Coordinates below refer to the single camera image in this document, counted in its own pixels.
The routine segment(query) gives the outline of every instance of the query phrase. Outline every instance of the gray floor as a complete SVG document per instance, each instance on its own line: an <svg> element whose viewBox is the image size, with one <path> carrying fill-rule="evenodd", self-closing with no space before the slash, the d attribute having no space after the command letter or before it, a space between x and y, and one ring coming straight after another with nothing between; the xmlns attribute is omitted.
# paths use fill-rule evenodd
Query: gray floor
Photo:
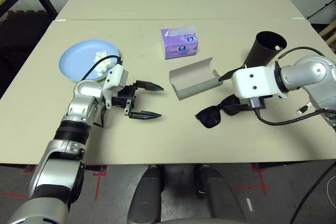
<svg viewBox="0 0 336 224"><path fill-rule="evenodd" d="M262 173L250 164L215 164L233 187L247 221L253 224L283 224L289 220L304 194L333 161L315 161L269 168ZM69 223L125 223L128 207L136 185L146 170L145 165L108 166L105 176L86 172L79 200L71 207ZM326 195L327 180L334 169L312 193L295 224L335 224L336 211ZM266 195L260 186L264 180ZM6 220L27 198L30 173L20 169L0 167L0 223ZM208 217L204 201L194 196L193 165L166 166L166 187L162 194L162 220ZM330 193L336 201L336 180L330 183ZM250 211L246 198L250 199Z"/></svg>

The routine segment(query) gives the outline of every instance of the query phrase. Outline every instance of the purple tissue box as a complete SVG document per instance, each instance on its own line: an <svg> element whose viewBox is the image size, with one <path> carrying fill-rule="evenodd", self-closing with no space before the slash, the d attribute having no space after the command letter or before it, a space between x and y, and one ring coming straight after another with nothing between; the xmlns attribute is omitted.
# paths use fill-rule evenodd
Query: purple tissue box
<svg viewBox="0 0 336 224"><path fill-rule="evenodd" d="M161 29L165 59L195 55L198 40L195 33L165 36L169 29Z"/></svg>

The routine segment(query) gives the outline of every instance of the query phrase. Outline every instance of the black paper cup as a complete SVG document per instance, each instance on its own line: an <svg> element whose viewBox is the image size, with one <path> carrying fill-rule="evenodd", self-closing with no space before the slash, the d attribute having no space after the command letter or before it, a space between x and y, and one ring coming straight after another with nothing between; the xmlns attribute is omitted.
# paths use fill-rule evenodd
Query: black paper cup
<svg viewBox="0 0 336 224"><path fill-rule="evenodd" d="M279 52L287 47L286 40L272 31L261 31L248 53L244 65L248 68L266 66Z"/></svg>

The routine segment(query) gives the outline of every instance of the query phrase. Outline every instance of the black cable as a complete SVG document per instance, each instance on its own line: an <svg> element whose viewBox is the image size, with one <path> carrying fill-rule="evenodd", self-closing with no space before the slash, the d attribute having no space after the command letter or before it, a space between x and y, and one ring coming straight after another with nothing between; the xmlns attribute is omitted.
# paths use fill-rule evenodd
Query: black cable
<svg viewBox="0 0 336 224"><path fill-rule="evenodd" d="M315 182L315 184L309 189L309 191L306 193L306 195L303 197L302 201L300 202L299 206L297 207L297 209L295 210L292 218L290 219L289 224L293 224L296 216L298 215L298 213L300 212L303 204L306 202L306 200L308 199L308 197L311 195L311 193L315 190L315 188L321 183L321 181L324 179L324 177L326 177L326 175L328 173L330 173L330 171L333 169L333 167L336 166L336 162L332 163L327 170L325 170L324 173L322 173L322 175L319 177L319 179Z"/></svg>
<svg viewBox="0 0 336 224"><path fill-rule="evenodd" d="M316 12L314 12L312 15L308 16L307 19L310 19L312 16L314 16L316 13L318 13L319 11L323 10L324 8L326 8L328 5L330 5L334 1L336 1L336 0L332 0L329 3L324 4L324 7L320 8L319 10L317 10Z"/></svg>
<svg viewBox="0 0 336 224"><path fill-rule="evenodd" d="M87 73L83 76L83 78L81 79L82 80L85 80L86 77L95 69L96 66L98 66L99 63L101 63L102 61L104 60L107 60L107 59L110 59L110 58L116 58L117 59L117 64L120 63L122 60L121 60L121 57L119 56L116 56L116 55L108 55L108 56L105 56L104 58L101 58L100 60L98 60L90 69L89 71L87 71Z"/></svg>
<svg viewBox="0 0 336 224"><path fill-rule="evenodd" d="M300 116L299 118L294 118L294 119L287 120L287 121L282 121L282 122L269 122L269 121L263 119L260 115L260 110L259 109L255 109L254 112L255 112L256 116L258 117L258 119L260 121L262 121L263 123L266 123L266 124L271 125L271 126L279 126L279 125L286 125L286 124L290 124L290 123L299 122L299 121L302 121L304 119L310 118L312 116L319 115L321 113L336 113L336 110L319 109L319 110L316 110L316 111L314 111L312 113L309 113L307 115Z"/></svg>
<svg viewBox="0 0 336 224"><path fill-rule="evenodd" d="M307 49L307 50L311 50L311 51L314 51L316 52L318 55L321 55L321 56L324 56L323 53L321 53L319 50L315 49L315 48L312 48L312 47L294 47L286 52L284 52L282 55L279 56L279 58L277 59L280 60L281 58L283 58L286 54L290 53L290 52L293 52L295 50L299 50L299 49Z"/></svg>
<svg viewBox="0 0 336 224"><path fill-rule="evenodd" d="M90 69L89 71L87 71L87 73L83 76L83 78L81 79L81 81L85 80L86 77L95 69L96 66L98 66L99 63L101 63L104 60L110 59L110 58L116 58L117 59L117 64L122 64L122 59L119 56L116 55L108 55L105 56L104 58L101 58L100 60L98 60ZM104 115L106 112L106 105L104 105L101 110L100 110L100 123L93 123L94 125L104 128Z"/></svg>

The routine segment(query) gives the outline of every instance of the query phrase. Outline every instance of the white tissue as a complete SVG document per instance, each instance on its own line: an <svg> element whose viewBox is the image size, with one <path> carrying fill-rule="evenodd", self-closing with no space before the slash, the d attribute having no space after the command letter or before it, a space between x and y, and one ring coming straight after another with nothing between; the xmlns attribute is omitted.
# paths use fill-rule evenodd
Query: white tissue
<svg viewBox="0 0 336 224"><path fill-rule="evenodd" d="M179 27L179 28L172 28L166 31L164 34L165 37L171 37L176 35L183 35L183 34L194 34L196 33L196 27L194 26L187 26L187 27Z"/></svg>
<svg viewBox="0 0 336 224"><path fill-rule="evenodd" d="M107 56L107 52L105 50L100 51L100 52L96 52L96 57L94 59L94 62L96 63L97 61L99 61L100 59L104 58ZM104 75L107 70L111 67L113 67L114 62L113 59L106 59L104 61L102 61L101 63L99 63L95 68L95 72L97 73L98 76L102 76Z"/></svg>

